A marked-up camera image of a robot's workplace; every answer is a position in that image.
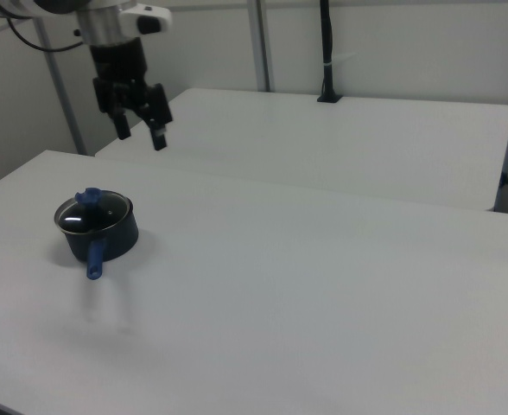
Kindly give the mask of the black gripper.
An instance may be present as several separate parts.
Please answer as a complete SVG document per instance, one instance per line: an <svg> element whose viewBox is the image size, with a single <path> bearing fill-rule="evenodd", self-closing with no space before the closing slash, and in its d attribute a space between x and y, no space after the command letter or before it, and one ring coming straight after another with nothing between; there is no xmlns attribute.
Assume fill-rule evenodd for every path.
<svg viewBox="0 0 508 415"><path fill-rule="evenodd" d="M147 63L139 39L112 46L90 46L97 76L93 87L99 110L115 126L117 137L130 137L125 109L146 115L156 151L167 147L167 125L173 121L168 100L161 84L148 86Z"/></svg>

